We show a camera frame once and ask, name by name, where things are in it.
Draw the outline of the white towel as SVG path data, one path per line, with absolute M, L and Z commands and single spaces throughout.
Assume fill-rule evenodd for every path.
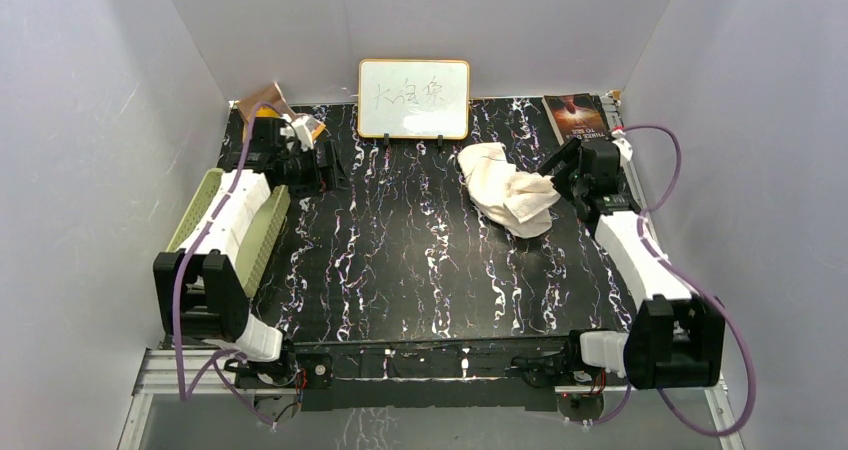
M 457 161 L 471 201 L 488 219 L 521 239 L 552 228 L 550 208 L 560 194 L 549 176 L 519 170 L 498 142 L 469 145 Z

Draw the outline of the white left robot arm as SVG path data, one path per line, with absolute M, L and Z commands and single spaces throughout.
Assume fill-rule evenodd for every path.
M 292 200 L 344 185 L 338 150 L 308 114 L 259 116 L 247 148 L 209 170 L 168 247 L 153 262 L 165 332 L 260 362 L 275 386 L 294 381 L 297 357 L 282 331 L 250 310 Z

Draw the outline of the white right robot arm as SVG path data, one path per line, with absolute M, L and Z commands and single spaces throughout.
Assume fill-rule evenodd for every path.
M 572 138 L 539 169 L 611 258 L 637 307 L 627 332 L 572 331 L 564 373 L 587 384 L 607 370 L 640 390 L 713 386 L 725 320 L 662 265 L 658 251 L 648 250 L 653 241 L 640 224 L 621 157 L 611 138 Z

